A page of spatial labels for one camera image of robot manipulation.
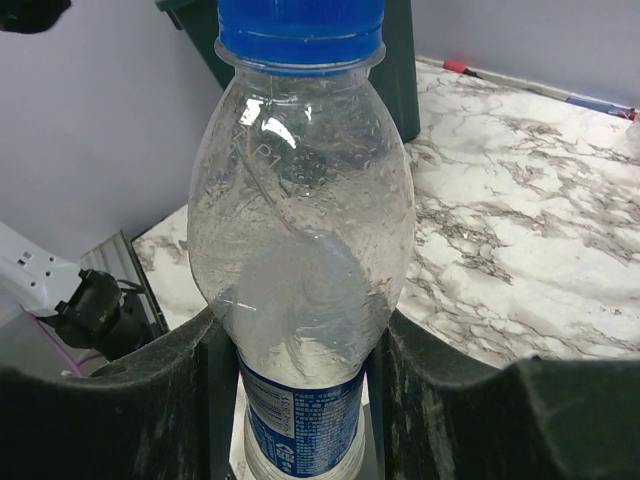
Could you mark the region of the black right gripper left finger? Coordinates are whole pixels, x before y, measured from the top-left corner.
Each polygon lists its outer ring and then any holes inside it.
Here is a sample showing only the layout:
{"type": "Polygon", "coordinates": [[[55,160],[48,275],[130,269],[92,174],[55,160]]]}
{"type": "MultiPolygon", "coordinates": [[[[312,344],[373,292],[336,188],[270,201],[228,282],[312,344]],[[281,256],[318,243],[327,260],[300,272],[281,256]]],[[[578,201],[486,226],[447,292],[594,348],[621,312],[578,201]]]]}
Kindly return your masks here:
{"type": "Polygon", "coordinates": [[[87,378],[1,370],[4,479],[231,479],[238,358],[207,312],[87,378]]]}

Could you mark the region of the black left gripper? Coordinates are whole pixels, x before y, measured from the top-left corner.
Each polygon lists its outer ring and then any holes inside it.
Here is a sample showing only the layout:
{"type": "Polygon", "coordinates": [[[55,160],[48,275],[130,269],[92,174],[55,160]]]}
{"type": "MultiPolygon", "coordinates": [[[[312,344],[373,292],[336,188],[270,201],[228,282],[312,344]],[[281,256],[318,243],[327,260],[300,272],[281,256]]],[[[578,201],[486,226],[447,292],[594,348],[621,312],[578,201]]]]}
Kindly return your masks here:
{"type": "Polygon", "coordinates": [[[71,6],[70,0],[1,0],[1,31],[17,34],[46,32],[71,6]]]}

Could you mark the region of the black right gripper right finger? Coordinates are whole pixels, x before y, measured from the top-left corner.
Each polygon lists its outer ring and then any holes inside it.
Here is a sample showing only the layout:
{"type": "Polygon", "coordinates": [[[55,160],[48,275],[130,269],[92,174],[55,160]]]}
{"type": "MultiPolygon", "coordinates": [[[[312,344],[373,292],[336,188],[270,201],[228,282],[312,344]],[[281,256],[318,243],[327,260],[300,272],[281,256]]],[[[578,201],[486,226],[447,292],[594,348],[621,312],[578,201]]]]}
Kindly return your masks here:
{"type": "Polygon", "coordinates": [[[383,479],[635,479],[639,364],[497,369],[395,312],[367,361],[383,479]]]}

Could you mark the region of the pepsi bottle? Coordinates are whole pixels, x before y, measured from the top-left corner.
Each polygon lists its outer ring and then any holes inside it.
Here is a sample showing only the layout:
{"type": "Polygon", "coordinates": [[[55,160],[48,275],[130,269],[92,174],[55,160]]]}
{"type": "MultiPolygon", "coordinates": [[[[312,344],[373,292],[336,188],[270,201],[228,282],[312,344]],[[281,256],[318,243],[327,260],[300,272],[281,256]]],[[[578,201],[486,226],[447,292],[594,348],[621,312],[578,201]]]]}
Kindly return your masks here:
{"type": "Polygon", "coordinates": [[[369,80],[381,1],[222,1],[234,75],[189,193],[194,281],[236,346],[258,479],[353,479],[364,363],[410,263],[414,190],[369,80]]]}

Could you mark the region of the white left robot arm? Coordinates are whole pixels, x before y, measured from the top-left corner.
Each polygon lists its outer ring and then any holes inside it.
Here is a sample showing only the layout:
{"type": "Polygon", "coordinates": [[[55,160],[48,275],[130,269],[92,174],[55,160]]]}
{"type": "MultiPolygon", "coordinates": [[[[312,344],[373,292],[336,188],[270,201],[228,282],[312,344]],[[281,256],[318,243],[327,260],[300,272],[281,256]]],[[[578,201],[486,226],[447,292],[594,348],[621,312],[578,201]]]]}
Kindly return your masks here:
{"type": "Polygon", "coordinates": [[[1,225],[1,286],[68,346],[113,361],[156,338],[140,298],[143,286],[84,269],[1,225]]]}

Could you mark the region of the dark green plastic bin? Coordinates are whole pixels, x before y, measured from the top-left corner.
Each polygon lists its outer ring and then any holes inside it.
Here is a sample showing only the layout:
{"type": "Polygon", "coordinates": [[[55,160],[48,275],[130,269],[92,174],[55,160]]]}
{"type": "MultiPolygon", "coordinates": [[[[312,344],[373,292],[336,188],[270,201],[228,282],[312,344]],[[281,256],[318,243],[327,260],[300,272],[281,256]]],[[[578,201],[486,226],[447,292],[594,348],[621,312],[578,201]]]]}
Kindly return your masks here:
{"type": "MultiPolygon", "coordinates": [[[[168,15],[176,29],[186,32],[217,83],[226,88],[234,70],[214,53],[214,41],[218,36],[217,3],[167,0],[157,1],[155,6],[168,15]]],[[[386,55],[371,70],[369,79],[392,115],[402,140],[407,143],[421,131],[410,0],[385,3],[382,36],[386,55]]]]}

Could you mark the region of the red blue pen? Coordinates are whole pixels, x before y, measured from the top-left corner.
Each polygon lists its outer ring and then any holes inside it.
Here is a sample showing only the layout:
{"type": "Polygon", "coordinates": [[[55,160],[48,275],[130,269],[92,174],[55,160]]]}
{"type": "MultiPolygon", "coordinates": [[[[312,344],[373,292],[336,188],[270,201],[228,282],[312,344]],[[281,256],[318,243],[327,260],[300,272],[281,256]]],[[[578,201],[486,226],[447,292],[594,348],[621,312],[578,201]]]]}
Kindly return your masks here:
{"type": "Polygon", "coordinates": [[[442,64],[442,67],[445,70],[456,72],[462,75],[486,80],[503,86],[526,90],[537,95],[549,97],[571,105],[579,106],[600,113],[605,113],[619,118],[628,119],[631,121],[633,121],[639,114],[639,110],[636,108],[617,105],[590,97],[579,96],[577,94],[566,92],[554,87],[494,74],[484,70],[473,70],[467,67],[465,64],[455,60],[445,60],[442,64]]]}

